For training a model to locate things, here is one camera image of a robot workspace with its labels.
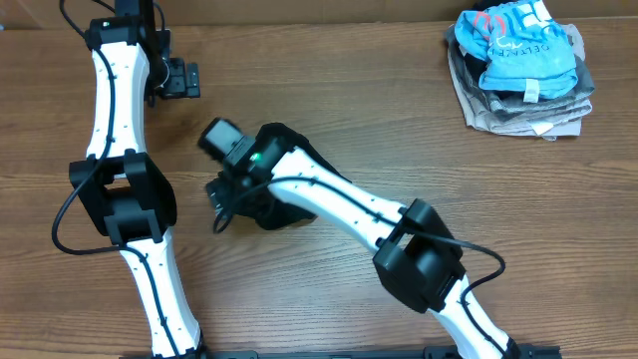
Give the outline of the black polo shirt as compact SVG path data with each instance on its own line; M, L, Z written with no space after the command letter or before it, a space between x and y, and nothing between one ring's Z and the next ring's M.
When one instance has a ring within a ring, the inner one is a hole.
M262 126L254 138L255 144L253 148L241 162L235 166L221 163L223 166L222 172L231 180L238 180L245 187L251 184L251 188L241 194L233 205L227 207L225 211L231 211L243 199L252 194L263 193L270 199L272 211L257 219L253 218L261 228L276 230L302 219L314 219L315 215L312 212L294 204L285 203L258 186L270 174L270 171L283 154L294 150L296 147L305 151L311 159L327 171L334 174L337 170L319 155L304 136L282 123L270 123ZM236 215L238 214L231 213L227 219L217 216L213 224L213 231L215 233L224 231Z

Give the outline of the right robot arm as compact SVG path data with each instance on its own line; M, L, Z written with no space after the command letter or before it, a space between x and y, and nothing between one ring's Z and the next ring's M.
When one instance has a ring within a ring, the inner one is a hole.
M264 195L321 217L357 239L373 255L385 289L419 313L431 312L463 358L516 358L515 342L478 304L461 263L472 244L452 237L422 200L411 205L365 192L282 139L258 142L244 135L204 135L199 146L239 181L213 228Z

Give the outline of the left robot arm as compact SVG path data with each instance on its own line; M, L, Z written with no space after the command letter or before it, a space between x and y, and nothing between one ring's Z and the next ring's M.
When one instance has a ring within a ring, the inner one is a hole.
M177 211L173 189L152 161L145 140L145 108L157 99L197 98L198 67L170 54L171 31L161 6L120 0L111 16L79 34L96 74L95 119L83 160L69 166L73 191L52 225L54 245L62 218L79 200L105 253L129 266L149 322L154 358L203 358L206 349L181 284L173 250Z

